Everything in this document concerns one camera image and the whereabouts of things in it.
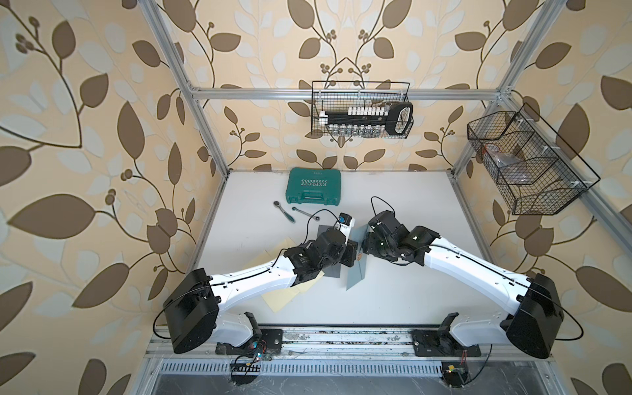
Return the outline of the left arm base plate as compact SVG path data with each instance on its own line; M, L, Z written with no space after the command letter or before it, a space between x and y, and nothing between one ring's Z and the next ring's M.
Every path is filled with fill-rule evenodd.
M225 314L212 335L220 356L276 356L281 353L283 331L261 329L254 314Z

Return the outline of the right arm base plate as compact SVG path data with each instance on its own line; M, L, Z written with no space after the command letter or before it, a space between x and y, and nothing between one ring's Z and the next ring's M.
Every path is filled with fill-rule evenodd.
M458 313L449 314L434 329L414 329L411 340L415 356L417 357L480 357L482 352L478 345L464 347L449 333L451 325L459 316Z

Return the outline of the dark grey envelope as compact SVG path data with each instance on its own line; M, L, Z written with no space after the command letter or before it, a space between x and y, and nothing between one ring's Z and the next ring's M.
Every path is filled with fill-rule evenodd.
M332 226L320 225L312 246L316 250L317 264L324 276L340 278L340 259L346 247L344 235Z

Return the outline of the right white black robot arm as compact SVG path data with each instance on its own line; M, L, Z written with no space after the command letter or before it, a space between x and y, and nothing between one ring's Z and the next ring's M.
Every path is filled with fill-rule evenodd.
M422 225L408 230L389 210L369 221L362 250L390 263L416 263L449 275L499 306L493 314L448 314L436 330L420 333L423 355L475 356L480 345L495 344L512 345L538 359L551 355L565 313L548 276L497 267Z

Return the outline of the light blue envelope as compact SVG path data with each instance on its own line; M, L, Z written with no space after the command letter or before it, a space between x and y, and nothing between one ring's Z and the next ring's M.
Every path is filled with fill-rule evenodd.
M347 273L347 290L349 291L365 278L367 256L363 252L363 242L368 233L368 225L360 225L354 227L351 231L351 241L357 243L355 255L352 261L353 266L349 268Z

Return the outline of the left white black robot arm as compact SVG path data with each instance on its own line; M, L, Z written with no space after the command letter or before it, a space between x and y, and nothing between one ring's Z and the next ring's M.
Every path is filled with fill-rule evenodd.
M253 314L230 314L233 307L271 291L313 281L325 268L354 264L353 225L336 225L315 240L282 250L269 263L236 273L210 276L203 268L187 274L163 303L174 353L184 354L206 341L235 348L262 337Z

